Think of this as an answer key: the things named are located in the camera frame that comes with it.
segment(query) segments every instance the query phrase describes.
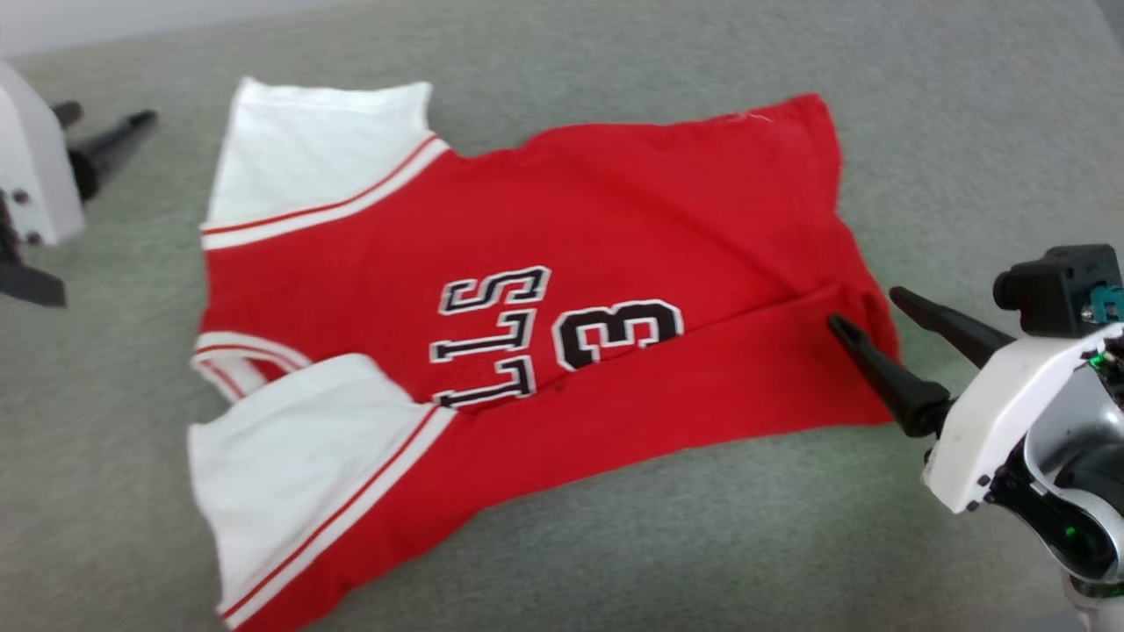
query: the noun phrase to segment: gray carpet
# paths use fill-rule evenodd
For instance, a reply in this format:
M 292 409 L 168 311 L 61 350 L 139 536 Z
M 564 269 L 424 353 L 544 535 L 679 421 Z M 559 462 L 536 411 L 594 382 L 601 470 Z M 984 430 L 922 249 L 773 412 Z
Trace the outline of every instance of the gray carpet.
M 697 118 L 816 90 L 840 213 L 886 285 L 1015 332 L 994 276 L 1052 244 L 1124 253 L 1124 58 L 1093 0 L 382 0 L 56 53 L 48 100 L 162 129 L 74 243 L 29 250 L 65 312 L 0 300 L 0 629 L 216 631 L 184 430 L 224 408 L 187 367 L 230 96 L 426 79 L 478 153 L 586 120 Z M 972 371 L 904 326 L 907 362 Z M 924 441 L 825 430 L 676 454 L 481 515 L 361 589 L 327 631 L 994 630 L 1066 607 L 998 511 L 949 515 Z

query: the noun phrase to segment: red stripe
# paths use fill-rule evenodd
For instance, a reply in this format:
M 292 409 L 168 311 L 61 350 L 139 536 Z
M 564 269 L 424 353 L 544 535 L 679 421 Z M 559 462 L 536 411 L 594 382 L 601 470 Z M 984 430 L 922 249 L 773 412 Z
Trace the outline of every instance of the red stripe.
M 274 351 L 268 351 L 265 349 L 259 349 L 256 346 L 248 346 L 245 344 L 211 344 L 196 350 L 196 355 L 200 353 L 206 353 L 208 351 L 253 351 L 255 353 L 262 353 L 269 355 L 273 359 L 273 363 L 281 367 L 285 372 L 292 372 L 300 369 L 300 365 L 289 360 L 284 355 L 277 353 Z
M 284 215 L 278 215 L 275 217 L 268 217 L 265 219 L 259 219 L 256 222 L 247 222 L 245 224 L 237 224 L 237 225 L 234 225 L 234 226 L 221 226 L 221 227 L 217 227 L 217 228 L 205 228 L 203 229 L 203 235 L 217 235 L 219 233 L 229 233 L 232 231 L 242 231 L 244 228 L 253 228 L 255 226 L 263 226 L 265 224 L 273 224 L 275 222 L 284 222 L 285 219 L 292 219 L 293 217 L 300 217 L 302 215 L 309 215 L 311 213 L 320 213 L 321 210 L 332 210 L 334 208 L 339 208 L 342 206 L 348 205 L 348 204 L 351 204 L 351 202 L 353 202 L 353 201 L 362 198 L 363 196 L 370 193 L 371 191 L 378 189 L 379 187 L 382 187 L 383 184 L 386 184 L 395 175 L 398 175 L 398 173 L 401 172 L 401 170 L 406 169 L 406 165 L 408 165 L 415 157 L 417 157 L 417 155 L 419 153 L 422 153 L 422 150 L 426 148 L 426 146 L 428 146 L 429 143 L 433 143 L 436 139 L 437 139 L 436 134 L 433 135 L 433 136 L 429 136 L 428 138 L 426 138 L 420 145 L 417 146 L 416 150 L 414 150 L 410 153 L 410 155 L 406 156 L 406 160 L 404 160 L 398 166 L 396 166 L 395 170 L 390 172 L 390 174 L 388 174 L 382 180 L 379 180 L 378 182 L 375 182 L 371 187 L 364 189 L 360 193 L 356 193 L 356 195 L 347 198 L 346 200 L 343 200 L 343 201 L 339 201 L 339 202 L 335 202 L 335 204 L 329 204 L 329 205 L 326 205 L 326 206 L 318 206 L 318 207 L 315 207 L 315 208 L 306 208 L 303 210 L 294 210 L 292 213 L 287 213 Z
M 312 543 L 312 541 L 316 540 L 320 535 L 320 533 L 324 533 L 324 530 L 330 526 L 332 523 L 335 522 L 336 518 L 341 516 L 341 514 L 343 514 L 344 512 L 347 511 L 348 507 L 354 505 L 355 502 L 359 500 L 359 497 L 362 496 L 371 487 L 371 485 L 373 485 L 374 481 L 378 480 L 379 477 L 381 477 L 382 473 L 387 471 L 387 468 L 392 466 L 395 461 L 397 461 L 398 458 L 402 455 L 402 452 L 405 452 L 406 449 L 409 448 L 411 443 L 414 443 L 414 440 L 417 437 L 418 433 L 420 433 L 422 428 L 424 428 L 426 424 L 429 423 L 429 419 L 436 412 L 437 412 L 436 406 L 430 408 L 429 412 L 426 413 L 426 416 L 422 419 L 422 423 L 418 424 L 418 427 L 415 428 L 413 433 L 410 433 L 410 436 L 406 440 L 406 443 L 402 443 L 402 446 L 399 448 L 397 452 L 395 452 L 395 455 L 391 457 L 390 460 L 387 461 L 381 468 L 379 468 L 379 471 L 374 472 L 374 476 L 368 479 L 368 481 L 363 484 L 363 487 L 361 487 L 359 491 L 355 493 L 354 496 L 348 498 L 347 502 L 344 503 L 342 507 L 339 507 L 338 509 L 336 509 L 334 514 L 328 516 L 328 520 L 324 521 L 324 523 L 320 526 L 318 526 L 316 531 L 314 531 L 312 534 L 309 535 L 308 539 L 305 540 L 305 542 L 296 551 L 292 552 L 292 554 L 290 554 L 288 558 L 284 559 L 284 561 L 278 565 L 278 567 L 274 568 L 269 575 L 266 575 L 264 579 L 259 581 L 257 585 L 254 586 L 254 588 L 250 590 L 250 593 L 247 593 L 245 597 L 239 599 L 238 603 L 234 604 L 233 606 L 229 607 L 229 610 L 224 612 L 223 619 L 229 619 L 230 615 L 238 612 L 238 610 L 242 608 L 242 606 L 246 605 L 246 602 L 252 599 L 254 595 L 260 593 L 262 588 L 265 587 L 266 584 L 269 584 L 274 577 L 278 576 L 279 572 L 284 570 L 284 568 L 288 567 L 290 563 L 292 563 L 292 561 L 297 559 L 297 557 L 299 557 L 305 551 L 305 549 L 308 549 L 308 547 Z
M 238 385 L 230 378 L 230 376 L 226 374 L 226 371 L 216 368 L 210 360 L 203 360 L 200 363 L 203 365 L 205 369 L 215 373 L 215 377 L 218 378 L 223 383 L 225 383 L 227 388 L 234 391 L 235 397 L 242 399 L 243 397 L 246 396 L 246 394 L 243 392 L 241 388 L 238 388 Z

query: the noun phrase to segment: t-shirt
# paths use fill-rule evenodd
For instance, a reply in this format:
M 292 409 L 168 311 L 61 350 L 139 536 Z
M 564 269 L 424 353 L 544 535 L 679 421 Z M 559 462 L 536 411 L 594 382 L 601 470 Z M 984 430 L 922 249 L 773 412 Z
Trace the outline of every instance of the t-shirt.
M 303 625 L 519 495 L 888 417 L 825 324 L 896 354 L 817 96 L 466 157 L 429 90 L 235 99 L 193 365 L 236 404 L 190 440 L 232 626 Z

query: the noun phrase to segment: black lettering with white outline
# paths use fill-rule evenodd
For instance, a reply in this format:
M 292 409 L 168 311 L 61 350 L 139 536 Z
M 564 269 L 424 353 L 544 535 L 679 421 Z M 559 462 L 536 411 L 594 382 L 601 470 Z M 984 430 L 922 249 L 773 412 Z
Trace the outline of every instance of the black lettering with white outline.
M 480 404 L 504 397 L 523 398 L 535 392 L 535 370 L 529 355 L 518 355 L 496 362 L 497 373 L 511 376 L 509 381 L 471 390 L 443 390 L 433 396 L 438 406 L 459 408 L 468 404 Z
M 487 309 L 500 299 L 505 305 L 538 303 L 546 296 L 546 283 L 550 278 L 550 268 L 533 265 L 523 270 L 491 274 L 479 282 L 477 279 L 453 281 L 445 285 L 438 312 L 447 316 L 460 312 Z M 477 288 L 480 288 L 477 296 L 465 296 Z
M 429 344 L 429 361 L 452 362 L 457 355 L 489 351 L 519 351 L 531 344 L 531 329 L 535 324 L 534 309 L 501 312 L 496 326 L 507 327 L 506 335 L 460 341 L 442 340 Z
M 636 337 L 636 326 L 649 325 L 649 335 Z M 598 329 L 599 344 L 591 344 L 587 333 Z M 641 349 L 673 338 L 683 333 L 683 315 L 670 303 L 629 300 L 611 307 L 591 307 L 562 313 L 554 322 L 554 353 L 559 364 L 569 371 L 600 362 L 601 347 L 634 346 Z

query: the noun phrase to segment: white wall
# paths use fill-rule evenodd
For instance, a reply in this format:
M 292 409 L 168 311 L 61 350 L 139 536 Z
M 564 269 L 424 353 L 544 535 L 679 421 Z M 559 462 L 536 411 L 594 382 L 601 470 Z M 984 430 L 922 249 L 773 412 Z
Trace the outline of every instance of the white wall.
M 347 0 L 0 0 L 0 57 Z

